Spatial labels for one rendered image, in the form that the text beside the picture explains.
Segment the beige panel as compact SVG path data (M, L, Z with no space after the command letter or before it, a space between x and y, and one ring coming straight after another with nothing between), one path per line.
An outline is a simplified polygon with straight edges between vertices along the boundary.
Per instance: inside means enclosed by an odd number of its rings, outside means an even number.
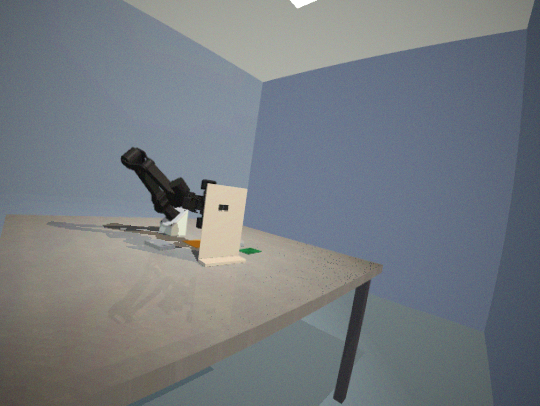
M208 183L198 263L246 262L239 257L247 189Z

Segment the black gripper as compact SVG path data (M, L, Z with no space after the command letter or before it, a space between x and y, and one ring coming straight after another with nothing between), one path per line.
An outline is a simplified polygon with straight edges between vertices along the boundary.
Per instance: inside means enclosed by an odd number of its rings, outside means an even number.
M203 179L201 184L201 189L205 190L204 195L195 195L195 197L201 198L202 200L197 201L196 210L200 210L200 214L202 214L202 217L197 218L196 227L198 229L202 229L203 225L203 217L204 217L204 210L205 210L205 202L206 202L206 194L207 194L207 186L208 183L216 184L216 181Z

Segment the green flat square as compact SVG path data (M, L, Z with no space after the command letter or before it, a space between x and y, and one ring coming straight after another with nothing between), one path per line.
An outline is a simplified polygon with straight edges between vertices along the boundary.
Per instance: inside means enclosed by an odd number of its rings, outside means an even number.
M259 252L262 252L262 251L259 251L259 250L253 249L253 248L247 248L247 249L241 249L241 250L239 250L239 252L242 252L242 253L245 253L245 254L249 255L249 254L259 253Z

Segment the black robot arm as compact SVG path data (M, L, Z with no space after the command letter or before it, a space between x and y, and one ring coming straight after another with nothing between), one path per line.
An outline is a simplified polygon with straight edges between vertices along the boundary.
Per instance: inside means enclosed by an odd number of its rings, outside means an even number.
M171 222L180 214L175 209L177 207L198 213L196 211L197 201L202 199L195 197L196 193L190 192L183 177L169 181L156 167L155 162L147 157L145 151L138 147L131 148L121 156L121 162L129 170L132 169L136 172L143 185L152 194L154 210L157 213L164 213L168 221Z

